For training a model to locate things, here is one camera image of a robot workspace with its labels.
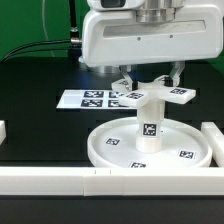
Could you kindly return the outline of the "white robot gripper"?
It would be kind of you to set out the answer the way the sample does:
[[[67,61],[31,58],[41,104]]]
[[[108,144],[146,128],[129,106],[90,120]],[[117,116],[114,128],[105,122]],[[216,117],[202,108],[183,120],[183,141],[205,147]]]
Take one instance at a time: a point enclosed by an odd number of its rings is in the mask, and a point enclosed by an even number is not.
[[[120,66],[128,91],[137,89],[132,64],[174,62],[178,86],[187,60],[217,57],[223,49],[224,3],[144,3],[136,9],[86,14],[82,56],[89,67]]]

